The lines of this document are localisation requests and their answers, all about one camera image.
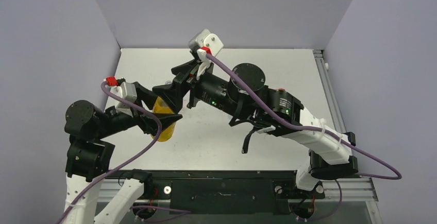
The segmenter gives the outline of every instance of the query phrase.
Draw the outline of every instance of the black strap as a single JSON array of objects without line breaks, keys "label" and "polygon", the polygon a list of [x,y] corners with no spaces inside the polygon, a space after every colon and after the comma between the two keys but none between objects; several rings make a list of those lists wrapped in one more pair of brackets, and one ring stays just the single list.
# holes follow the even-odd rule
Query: black strap
[{"label": "black strap", "polygon": [[246,137],[244,138],[243,148],[241,149],[241,153],[247,153],[247,151],[249,150],[250,137],[252,136],[253,133],[255,133],[255,131],[259,129],[260,128],[254,126],[253,129],[249,131],[249,134],[247,134]]},{"label": "black strap", "polygon": [[229,125],[232,127],[232,126],[235,126],[235,125],[237,125],[237,124],[240,124],[240,123],[236,123],[235,121],[237,120],[237,117],[240,115],[240,112],[241,112],[241,109],[243,108],[243,98],[242,97],[240,97],[239,99],[238,99],[238,104],[237,104],[237,108],[235,109],[235,112],[233,113],[233,117],[232,117],[232,119],[231,119],[231,121],[229,121]]}]

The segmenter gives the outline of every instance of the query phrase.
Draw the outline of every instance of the lavender wall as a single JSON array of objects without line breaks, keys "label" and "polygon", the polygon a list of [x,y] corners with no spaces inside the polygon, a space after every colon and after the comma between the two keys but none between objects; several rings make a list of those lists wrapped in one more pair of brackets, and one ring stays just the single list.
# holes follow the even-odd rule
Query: lavender wall
[{"label": "lavender wall", "polygon": [[[375,180],[384,223],[435,223],[437,0],[353,0],[325,50],[347,130],[404,175]],[[390,174],[360,158],[360,170]]]},{"label": "lavender wall", "polygon": [[0,0],[1,223],[54,223],[72,102],[105,102],[120,49],[95,0]]},{"label": "lavender wall", "polygon": [[183,47],[209,28],[231,48],[325,48],[352,0],[96,0],[122,47]]}]

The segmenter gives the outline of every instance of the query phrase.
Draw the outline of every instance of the red clip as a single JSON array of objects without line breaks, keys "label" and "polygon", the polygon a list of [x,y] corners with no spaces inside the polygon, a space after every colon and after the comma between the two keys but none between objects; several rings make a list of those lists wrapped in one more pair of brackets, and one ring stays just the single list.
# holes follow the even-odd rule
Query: red clip
[{"label": "red clip", "polygon": [[114,87],[114,86],[118,86],[119,85],[118,82],[117,82],[117,79],[115,77],[113,77],[113,76],[107,77],[106,81],[108,82],[108,86],[110,86],[110,87]]},{"label": "red clip", "polygon": [[204,46],[204,47],[202,47],[201,49],[204,50],[204,51],[206,51],[206,53],[211,54],[211,49],[210,49],[210,48]]}]

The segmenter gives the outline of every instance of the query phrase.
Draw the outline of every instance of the cable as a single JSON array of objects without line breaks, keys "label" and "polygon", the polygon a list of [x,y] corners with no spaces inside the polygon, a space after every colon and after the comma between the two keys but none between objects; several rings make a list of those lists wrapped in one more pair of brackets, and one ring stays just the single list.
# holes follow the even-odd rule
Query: cable
[{"label": "cable", "polygon": [[119,186],[121,186],[121,187],[123,187],[123,185],[122,184],[120,184],[120,179],[122,178],[122,176],[123,176],[123,174],[125,173],[126,171],[124,171],[124,172],[122,172],[121,174],[120,174],[120,176],[119,176],[119,179],[118,179],[118,183],[119,183]]},{"label": "cable", "polygon": [[311,208],[311,206],[314,206],[314,202],[315,202],[315,195],[313,194],[313,201],[310,204],[310,208]]},{"label": "cable", "polygon": [[292,212],[291,211],[289,211],[288,213],[281,213],[281,211],[279,210],[279,205],[278,205],[278,195],[279,195],[279,191],[280,191],[281,189],[278,189],[277,191],[276,191],[276,196],[275,196],[275,206],[276,206],[276,211],[279,213],[279,214],[282,214],[282,215],[289,215],[289,214],[291,214]]},{"label": "cable", "polygon": [[158,206],[147,206],[147,205],[142,205],[142,206],[132,206],[130,207],[130,209],[140,209],[137,213],[136,213],[136,217],[140,215],[141,211],[145,210],[145,209],[157,209],[157,210],[167,210],[167,211],[173,211],[173,212],[179,212],[182,214],[176,215],[176,216],[172,216],[172,217],[168,217],[162,220],[144,220],[145,222],[163,222],[163,221],[168,221],[168,220],[172,220],[184,215],[188,215],[191,214],[191,211],[188,210],[176,210],[176,209],[169,209],[169,208],[164,208],[164,207],[158,207]]},{"label": "cable", "polygon": [[[106,178],[109,175],[112,175],[113,173],[117,172],[118,170],[120,170],[121,168],[123,168],[124,166],[126,166],[127,164],[131,163],[132,161],[136,160],[138,157],[142,156],[144,153],[146,153],[158,140],[159,135],[162,132],[162,124],[161,121],[159,121],[159,119],[153,115],[153,113],[147,111],[146,109],[135,105],[134,103],[128,102],[127,100],[124,100],[123,98],[120,98],[118,96],[116,96],[115,94],[111,93],[107,88],[108,82],[104,81],[102,82],[102,84],[100,85],[100,88],[102,89],[102,91],[108,95],[109,97],[116,99],[118,101],[120,101],[121,103],[130,106],[142,113],[144,113],[144,115],[146,115],[147,117],[150,117],[151,119],[153,119],[156,124],[158,125],[158,131],[156,132],[155,137],[153,138],[153,140],[143,149],[141,150],[139,153],[137,153],[136,155],[134,155],[132,158],[130,158],[129,160],[123,162],[122,164],[120,164],[119,166],[117,166],[116,168],[109,170],[108,172],[106,172],[105,174],[102,174],[98,177],[96,177],[87,187],[85,187],[85,189],[83,189],[77,196],[76,198],[71,202],[71,205],[75,205],[77,203],[77,201],[79,201],[79,199],[89,190],[91,189],[93,186],[95,186],[98,182],[102,181],[104,178]],[[56,222],[56,224],[61,224],[61,222],[67,217],[67,215],[69,214],[69,212],[73,209],[72,206],[69,206],[64,213],[61,215],[61,217],[59,218],[59,220]]]},{"label": "cable", "polygon": [[[307,197],[303,198],[303,199],[302,199],[302,200],[297,204],[296,209],[299,209],[300,206],[302,206],[302,204],[303,204],[306,200],[307,200]],[[294,208],[292,207],[291,210],[290,210],[290,213],[293,213],[293,212],[294,212]]]},{"label": "cable", "polygon": [[[252,99],[254,99],[254,101],[266,112],[268,113],[273,119],[275,119],[278,123],[280,123],[281,125],[292,129],[292,130],[311,130],[311,131],[317,131],[317,132],[321,132],[322,128],[319,127],[313,127],[313,126],[297,126],[297,125],[292,125],[290,123],[288,123],[285,119],[279,117],[272,109],[270,109],[261,99],[260,97],[258,97],[258,95],[243,81],[241,80],[231,69],[229,69],[224,63],[222,63],[219,59],[217,59],[215,56],[211,55],[211,54],[206,54],[206,57],[211,60],[213,63],[215,63],[218,67],[220,67],[224,72],[226,72],[226,74],[228,74],[236,83],[237,85],[241,86],[243,90],[245,90],[251,97]],[[331,137],[333,137],[334,139],[336,139],[337,141],[340,140],[340,137],[337,136],[334,132],[330,131],[330,130],[325,130],[325,133],[330,135]],[[364,150],[361,150],[357,147],[354,147],[353,145],[351,145],[350,143],[344,141],[343,139],[341,139],[341,143],[349,148],[351,148],[352,150],[355,150],[356,152],[380,163],[381,165],[387,167],[388,169],[390,169],[391,171],[393,171],[396,176],[384,176],[384,175],[375,175],[375,174],[366,174],[366,173],[358,173],[358,175],[361,176],[367,176],[367,177],[374,177],[374,178],[380,178],[380,179],[401,179],[402,178],[402,174],[400,174],[400,172],[395,169],[392,165],[390,165],[389,163],[381,160],[380,158],[377,158],[376,156],[367,153]]]},{"label": "cable", "polygon": [[149,201],[149,206],[152,206],[152,201],[156,198],[156,196],[158,195],[158,189],[155,188],[155,195],[151,198],[151,200]]},{"label": "cable", "polygon": [[316,221],[316,220],[321,220],[321,219],[325,219],[325,218],[327,218],[327,217],[333,215],[337,210],[339,210],[339,208],[340,208],[340,206],[341,206],[341,204],[342,204],[342,201],[343,201],[343,192],[342,192],[342,189],[341,189],[340,183],[337,181],[337,179],[335,179],[335,182],[336,182],[337,185],[339,186],[339,191],[340,191],[340,199],[339,199],[339,203],[337,204],[337,206],[335,206],[335,208],[334,208],[333,210],[331,210],[331,212],[329,212],[329,213],[326,214],[326,215],[322,215],[322,216],[319,216],[319,217],[316,217],[316,218],[310,218],[310,219],[303,219],[303,218],[300,218],[300,217],[298,216],[298,217],[297,217],[297,220],[299,220],[299,219],[303,219],[303,220],[305,220],[305,222],[307,222],[307,221]]}]

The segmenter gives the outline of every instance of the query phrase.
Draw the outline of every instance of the yellow object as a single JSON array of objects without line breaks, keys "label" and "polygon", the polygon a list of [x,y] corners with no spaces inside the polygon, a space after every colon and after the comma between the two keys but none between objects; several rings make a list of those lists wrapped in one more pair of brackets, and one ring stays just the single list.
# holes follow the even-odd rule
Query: yellow object
[{"label": "yellow object", "polygon": [[[164,102],[164,100],[161,99],[161,97],[158,97],[156,99],[155,104],[153,105],[153,113],[165,113],[165,114],[173,114],[172,109],[168,107],[167,103]],[[161,132],[161,135],[158,138],[158,142],[165,142],[168,139],[170,139],[173,135],[173,131],[175,131],[176,123],[172,123],[167,129],[163,130]]]}]

